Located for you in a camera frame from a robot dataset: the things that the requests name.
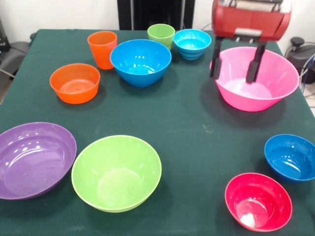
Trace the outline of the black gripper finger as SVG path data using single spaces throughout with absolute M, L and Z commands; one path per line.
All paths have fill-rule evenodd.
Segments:
M 220 71 L 221 71 L 220 52 L 221 52 L 222 41 L 223 41 L 222 37 L 216 36 L 215 44 L 214 44 L 213 57 L 212 57 L 211 70 L 210 70 L 210 77 L 213 79 L 218 79 L 220 76 Z
M 257 80 L 257 75 L 259 72 L 261 60 L 263 58 L 265 49 L 266 49 L 267 42 L 259 42 L 256 48 L 255 54 L 253 59 L 249 63 L 247 75 L 246 75 L 246 82 L 248 84 L 255 83 Z

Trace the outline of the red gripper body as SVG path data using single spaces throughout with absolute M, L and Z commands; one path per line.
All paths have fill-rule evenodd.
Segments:
M 278 41 L 288 28 L 291 12 L 290 0 L 215 0 L 212 29 L 224 38 Z

